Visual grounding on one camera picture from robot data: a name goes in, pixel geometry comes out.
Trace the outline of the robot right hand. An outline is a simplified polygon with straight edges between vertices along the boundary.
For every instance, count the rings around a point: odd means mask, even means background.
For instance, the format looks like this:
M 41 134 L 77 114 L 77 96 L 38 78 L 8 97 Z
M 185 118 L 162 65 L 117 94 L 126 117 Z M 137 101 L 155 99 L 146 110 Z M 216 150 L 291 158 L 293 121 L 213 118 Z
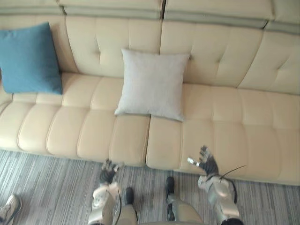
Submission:
M 213 154 L 206 145 L 200 148 L 199 154 L 199 161 L 195 161 L 193 158 L 188 157 L 187 162 L 203 169 L 207 176 L 219 175 L 218 165 L 213 157 Z

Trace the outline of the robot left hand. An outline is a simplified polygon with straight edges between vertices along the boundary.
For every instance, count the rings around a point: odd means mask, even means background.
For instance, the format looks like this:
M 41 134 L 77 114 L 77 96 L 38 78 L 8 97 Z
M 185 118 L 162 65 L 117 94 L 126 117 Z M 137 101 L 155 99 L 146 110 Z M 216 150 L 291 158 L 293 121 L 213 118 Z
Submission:
M 109 185 L 112 184 L 115 174 L 124 166 L 124 162 L 113 163 L 112 160 L 106 159 L 102 164 L 99 183 L 100 185 Z

